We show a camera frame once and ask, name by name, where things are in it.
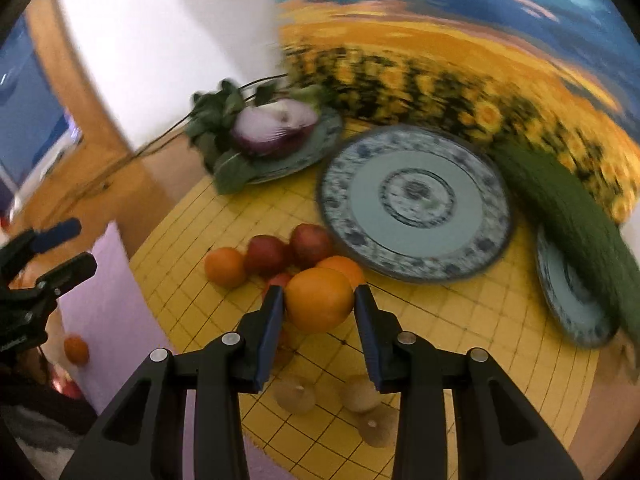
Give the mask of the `sunflower field painting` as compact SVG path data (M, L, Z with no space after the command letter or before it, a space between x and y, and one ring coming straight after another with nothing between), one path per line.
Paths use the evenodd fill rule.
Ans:
M617 223L639 201L639 43L612 0L277 0L285 63L365 122L553 154Z

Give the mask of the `red apple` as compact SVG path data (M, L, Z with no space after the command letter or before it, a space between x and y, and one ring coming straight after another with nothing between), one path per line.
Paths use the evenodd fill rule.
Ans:
M281 272L268 278L264 289L262 290L262 298L266 298L269 289L273 286L285 288L285 286L292 280L293 275L290 272Z
M285 271L291 262L288 244L272 235L256 235L247 245L244 268L248 274L270 278Z
M292 231L290 247L299 269L308 269L334 255L334 246L325 228L318 224L301 223Z

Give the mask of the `small blue plate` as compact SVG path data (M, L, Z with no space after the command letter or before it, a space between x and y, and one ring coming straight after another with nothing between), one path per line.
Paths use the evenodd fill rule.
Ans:
M578 347L597 349L608 344L618 323L582 284L562 252L540 226L536 236L536 265L544 299L555 321Z

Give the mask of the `halved red onion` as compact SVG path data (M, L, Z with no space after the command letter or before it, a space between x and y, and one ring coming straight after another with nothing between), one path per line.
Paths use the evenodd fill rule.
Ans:
M255 156L281 157L295 151L318 124L308 104L282 99L244 108L231 129L240 150Z

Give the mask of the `large blue patterned plate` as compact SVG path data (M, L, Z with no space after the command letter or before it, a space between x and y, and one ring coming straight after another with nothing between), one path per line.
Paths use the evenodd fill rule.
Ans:
M495 164L469 143L416 126L376 127L345 141L322 167L317 203L345 254L415 283L482 273L513 231Z

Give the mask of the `green leafy vegetable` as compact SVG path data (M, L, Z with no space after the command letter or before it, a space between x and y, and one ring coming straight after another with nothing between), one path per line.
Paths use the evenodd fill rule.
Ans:
M274 156L255 156L239 149L231 129L238 115L249 106L261 106L282 99L292 99L310 105L318 114L326 107L326 89L320 84L306 87L292 86L286 76L276 75L239 86L224 79L213 92L196 92L192 96L192 110L188 115L184 134L201 155L202 163L213 178L216 191L231 195L243 191L254 178L252 162L256 159L278 159Z

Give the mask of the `red apple back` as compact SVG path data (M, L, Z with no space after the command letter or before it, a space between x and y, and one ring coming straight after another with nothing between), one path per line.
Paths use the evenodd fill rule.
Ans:
M325 228L318 224L301 223L292 231L290 247L299 269L308 269L334 255L334 246Z

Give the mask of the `green cucumber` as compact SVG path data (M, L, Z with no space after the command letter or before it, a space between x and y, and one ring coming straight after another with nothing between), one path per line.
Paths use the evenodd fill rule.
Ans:
M616 224L551 154L502 141L489 156L506 184L536 211L594 299L638 344L639 265Z

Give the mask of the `purple fluffy towel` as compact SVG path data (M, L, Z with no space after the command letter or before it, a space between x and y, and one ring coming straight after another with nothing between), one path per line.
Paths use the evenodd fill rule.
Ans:
M96 275L62 300L63 326L88 342L90 361L77 373L81 391L99 414L110 404L145 358L157 348L170 350L169 342L153 318L130 270L116 226L108 226L92 248ZM193 424L195 393L186 395L184 416L184 468L193 473Z

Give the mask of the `blue plate under vegetables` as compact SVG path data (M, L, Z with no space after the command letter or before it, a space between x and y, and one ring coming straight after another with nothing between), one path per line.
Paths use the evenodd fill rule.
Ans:
M278 159L256 159L253 179L247 184L262 184L282 179L302 171L331 154L342 140L344 122L333 108L322 110L318 124L299 149Z

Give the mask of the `brown kiwi front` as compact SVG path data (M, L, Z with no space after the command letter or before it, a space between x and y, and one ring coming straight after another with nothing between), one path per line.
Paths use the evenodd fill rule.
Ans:
M381 395L367 375L350 376L341 392L344 408L356 414L370 412L382 403Z

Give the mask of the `orange back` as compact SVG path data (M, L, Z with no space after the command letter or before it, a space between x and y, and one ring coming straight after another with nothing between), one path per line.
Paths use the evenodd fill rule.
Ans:
M330 269L341 273L347 278L352 289L356 289L360 285L367 283L366 276L360 265L354 260L344 256L331 256L319 261L316 264L317 268Z

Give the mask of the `orange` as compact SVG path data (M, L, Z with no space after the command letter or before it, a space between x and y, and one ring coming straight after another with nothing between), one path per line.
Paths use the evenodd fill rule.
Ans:
M340 272L311 268L295 274L284 288L288 322L307 334L334 330L352 312L354 290Z
M360 285L367 283L366 276L360 265L354 260L344 256L331 256L319 261L316 264L317 268L330 269L341 273L347 278L352 289L356 289Z
M210 250L204 258L206 278L226 289L237 288L245 283L244 255L233 247Z
M90 351L88 344L77 335L68 335L63 341L66 359L70 364L83 367L89 363Z

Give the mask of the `brown kiwi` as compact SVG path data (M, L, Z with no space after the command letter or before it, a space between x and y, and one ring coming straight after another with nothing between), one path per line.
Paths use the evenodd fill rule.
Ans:
M314 385L300 376L285 376L273 385L277 404L292 415L305 415L316 405Z
M397 439L399 412L386 404L380 404L358 419L361 439L372 448L389 448Z
M370 412L382 403L381 395L367 375L350 376L341 392L344 408L356 414Z

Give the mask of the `white fluffy blanket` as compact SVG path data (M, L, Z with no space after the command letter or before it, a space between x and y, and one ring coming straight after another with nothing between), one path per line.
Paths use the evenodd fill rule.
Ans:
M43 479L58 479L82 437L64 425L22 406L2 406L9 434Z

